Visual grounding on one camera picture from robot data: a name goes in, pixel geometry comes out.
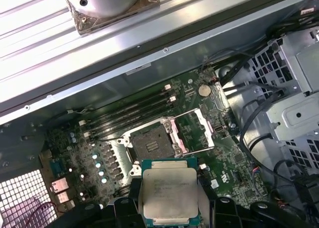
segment red cable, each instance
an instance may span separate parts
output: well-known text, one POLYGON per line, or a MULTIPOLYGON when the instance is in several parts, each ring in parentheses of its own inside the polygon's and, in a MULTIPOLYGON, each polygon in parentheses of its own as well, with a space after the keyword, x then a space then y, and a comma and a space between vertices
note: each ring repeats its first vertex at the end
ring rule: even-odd
POLYGON ((58 212, 64 213, 64 212, 61 212, 61 211, 58 210, 57 205, 56 205, 54 202, 45 202, 45 203, 43 203, 42 205, 40 205, 37 209, 35 209, 34 212, 31 213, 31 215, 30 215, 28 221, 25 223, 24 228, 27 228, 27 226, 30 224, 30 222, 31 222, 31 220, 32 220, 32 217, 34 216, 34 214, 35 214, 38 210, 40 210, 41 208, 43 208, 44 206, 49 205, 49 204, 50 204, 50 205, 53 205, 54 208, 55 208, 58 212))

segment green circuit board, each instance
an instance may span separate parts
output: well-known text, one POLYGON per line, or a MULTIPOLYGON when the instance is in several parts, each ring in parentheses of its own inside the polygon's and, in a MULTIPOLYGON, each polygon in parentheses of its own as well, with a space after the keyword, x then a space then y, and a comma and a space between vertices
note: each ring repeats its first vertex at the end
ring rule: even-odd
MULTIPOLYGON (((214 72, 209 69, 207 73, 214 75, 214 72)), ((116 140, 100 142, 97 137, 103 139, 120 137, 132 128, 159 117, 170 116, 177 117, 175 122, 178 127, 178 136, 187 150, 189 152, 198 151, 207 148, 209 143, 204 134, 205 128, 193 112, 194 109, 200 109, 202 116, 208 122, 215 148, 192 156, 200 158, 205 165, 206 173, 217 194, 232 197, 244 207, 249 207, 249 204, 262 200, 263 197, 258 196, 253 187, 251 174, 253 166, 231 138, 239 131, 222 87, 219 83, 210 84, 198 70, 159 83, 109 104, 94 113, 84 114, 63 128, 58 127, 48 131, 48 141, 51 144, 52 153, 55 154, 54 158, 61 161, 61 167, 65 167, 64 171, 60 171, 60 174, 56 175, 58 177, 65 175, 67 173, 66 169, 70 165, 81 167, 79 170, 86 170, 90 178, 85 184, 83 180, 78 179, 79 174, 74 176, 72 183, 74 187, 77 187, 77 193, 85 187, 95 186, 98 191, 92 195, 91 199, 106 203, 111 197, 116 196, 115 191, 117 189, 129 185, 132 158, 127 157, 127 149, 116 140), (124 113, 116 113, 116 110, 120 108, 127 107, 128 110, 131 110, 134 108, 134 102, 163 89, 166 85, 170 85, 169 96, 175 97, 171 106, 168 107, 165 103, 162 106, 158 103, 156 106, 152 106, 149 111, 146 110, 147 106, 141 107, 143 113, 139 112, 141 115, 136 120, 133 119, 135 114, 128 113, 126 116, 122 115, 124 113), (203 96, 207 91, 199 91, 202 85, 209 87, 209 95, 203 96), (111 125, 107 125, 105 127, 107 129, 103 132, 96 131, 95 126, 102 125, 100 118, 108 114, 112 116, 103 119, 106 124, 111 125), (88 125, 87 122, 87 124, 81 125, 81 121, 93 123, 88 125), (69 136, 71 132, 75 133, 76 142, 72 142, 69 136), (112 148, 111 150, 117 159, 116 164, 121 168, 123 179, 120 181, 112 176, 115 168, 110 168, 110 163, 108 163, 108 158, 105 155, 109 150, 105 149, 105 146, 112 148), (106 171, 107 184, 100 183, 100 177, 97 175, 98 170, 94 166, 96 160, 92 160, 92 154, 94 153, 100 154, 99 161, 101 161, 102 168, 106 171)), ((265 186, 259 176, 256 177, 256 186, 260 193, 266 193, 265 186)))

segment mesh vent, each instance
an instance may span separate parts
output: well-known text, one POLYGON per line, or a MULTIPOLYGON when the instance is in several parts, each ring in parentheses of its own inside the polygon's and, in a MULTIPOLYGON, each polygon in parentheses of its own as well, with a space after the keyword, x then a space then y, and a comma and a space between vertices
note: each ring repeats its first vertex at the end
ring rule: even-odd
POLYGON ((307 139, 307 143, 311 150, 310 157, 316 169, 319 169, 319 141, 307 139))
MULTIPOLYGON (((250 62, 254 75, 259 83, 279 86, 293 79, 281 51, 274 51, 269 46, 252 58, 250 62)), ((262 89, 264 96, 268 98, 272 92, 262 89)))
POLYGON ((286 144, 289 145, 289 146, 296 146, 296 143, 295 141, 291 140, 291 141, 286 141, 286 144))
POLYGON ((293 157, 293 160, 302 165, 303 167, 312 167, 307 154, 304 151, 289 149, 290 154, 293 157))
MULTIPOLYGON (((3 228, 23 228, 35 209, 50 201, 39 170, 0 183, 0 197, 3 228)), ((54 208, 48 206, 32 216, 28 227, 43 228, 56 218, 54 208)))

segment chip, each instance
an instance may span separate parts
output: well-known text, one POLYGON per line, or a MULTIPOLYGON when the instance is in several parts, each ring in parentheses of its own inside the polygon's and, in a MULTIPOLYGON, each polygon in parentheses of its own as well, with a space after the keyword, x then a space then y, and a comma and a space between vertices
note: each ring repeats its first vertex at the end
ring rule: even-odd
POLYGON ((175 155, 171 141, 163 125, 131 138, 139 161, 168 158, 175 155))
POLYGON ((254 195, 253 190, 249 189, 249 190, 245 191, 245 196, 246 196, 246 198, 250 198, 250 197, 252 197, 253 195, 254 195))
POLYGON ((241 154, 235 155, 234 158, 235 158, 236 163, 239 163, 239 162, 244 160, 243 155, 241 155, 241 154))

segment motherboard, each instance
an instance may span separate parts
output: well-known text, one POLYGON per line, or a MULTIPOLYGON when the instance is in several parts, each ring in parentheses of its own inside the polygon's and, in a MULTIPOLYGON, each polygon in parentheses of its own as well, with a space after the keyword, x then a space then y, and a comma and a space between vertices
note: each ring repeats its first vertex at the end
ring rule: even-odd
POLYGON ((51 186, 60 195, 63 179, 68 202, 105 206, 127 196, 142 160, 193 156, 219 196, 249 207, 266 189, 259 175, 253 184, 254 164, 232 139, 238 133, 220 84, 193 70, 49 130, 51 186))

